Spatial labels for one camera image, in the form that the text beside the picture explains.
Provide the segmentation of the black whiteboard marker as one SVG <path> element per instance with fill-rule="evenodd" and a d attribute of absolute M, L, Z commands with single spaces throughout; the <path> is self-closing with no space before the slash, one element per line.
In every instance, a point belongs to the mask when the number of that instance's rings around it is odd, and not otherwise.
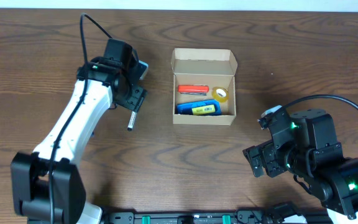
<path fill-rule="evenodd" d="M 136 117 L 137 117 L 137 112 L 132 111 L 131 117 L 130 117 L 130 120 L 129 120 L 129 123 L 128 123 L 128 125 L 127 125 L 127 130 L 128 130 L 128 131 L 132 131 L 132 130 L 133 130 L 134 125 L 135 125 L 135 121 L 136 121 Z"/>

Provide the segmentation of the blue plastic tape dispenser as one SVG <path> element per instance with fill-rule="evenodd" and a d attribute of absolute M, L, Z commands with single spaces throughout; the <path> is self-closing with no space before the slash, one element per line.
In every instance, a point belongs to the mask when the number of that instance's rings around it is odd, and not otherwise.
<path fill-rule="evenodd" d="M 222 115 L 220 104 L 216 100 L 203 100 L 203 101 L 195 101 L 195 102 L 190 102 L 190 103 L 182 103 L 182 104 L 177 105 L 177 113 L 185 114 L 185 115 L 193 115 L 191 112 L 192 108 L 199 107 L 199 106 L 206 106 L 206 105 L 214 105 L 216 108 L 216 112 L 211 113 L 211 114 L 194 115 L 194 116 L 220 116 L 220 115 Z"/>

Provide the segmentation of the red stapler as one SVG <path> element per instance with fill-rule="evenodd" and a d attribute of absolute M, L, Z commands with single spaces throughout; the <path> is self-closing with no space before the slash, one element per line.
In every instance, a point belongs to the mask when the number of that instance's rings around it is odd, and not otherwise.
<path fill-rule="evenodd" d="M 209 87 L 206 85 L 178 85 L 177 92 L 186 95 L 207 95 Z"/>

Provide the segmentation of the yellow highlighter pen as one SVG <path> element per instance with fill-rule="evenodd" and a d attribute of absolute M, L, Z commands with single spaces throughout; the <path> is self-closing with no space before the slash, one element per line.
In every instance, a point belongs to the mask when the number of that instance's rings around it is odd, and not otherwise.
<path fill-rule="evenodd" d="M 193 115 L 204 115 L 216 112 L 214 105 L 199 106 L 191 109 Z"/>

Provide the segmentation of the yellow clear tape roll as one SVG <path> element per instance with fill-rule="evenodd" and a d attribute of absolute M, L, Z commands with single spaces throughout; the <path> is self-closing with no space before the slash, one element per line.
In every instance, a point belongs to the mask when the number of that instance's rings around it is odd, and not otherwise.
<path fill-rule="evenodd" d="M 212 97 L 216 101 L 224 103 L 229 99 L 229 93 L 225 88 L 216 86 L 213 88 Z"/>

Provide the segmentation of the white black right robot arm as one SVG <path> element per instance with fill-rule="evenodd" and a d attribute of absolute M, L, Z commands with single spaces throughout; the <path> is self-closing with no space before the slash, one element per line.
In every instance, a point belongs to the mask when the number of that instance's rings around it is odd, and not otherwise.
<path fill-rule="evenodd" d="M 271 139 L 243 151 L 254 176 L 290 172 L 323 207 L 356 219 L 358 158 L 344 157 L 331 115 L 321 109 L 288 114 L 277 106 L 264 113 L 263 122 Z"/>

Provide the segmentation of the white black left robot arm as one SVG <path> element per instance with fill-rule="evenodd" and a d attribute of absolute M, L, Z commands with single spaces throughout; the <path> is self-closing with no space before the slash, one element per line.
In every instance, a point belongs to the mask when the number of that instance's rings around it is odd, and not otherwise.
<path fill-rule="evenodd" d="M 129 109 L 132 131 L 146 90 L 139 86 L 148 65 L 129 44 L 109 39 L 103 56 L 78 69 L 73 94 L 47 137 L 31 154 L 11 162 L 14 210 L 28 223 L 103 223 L 104 211 L 86 200 L 78 166 L 102 115 Z"/>

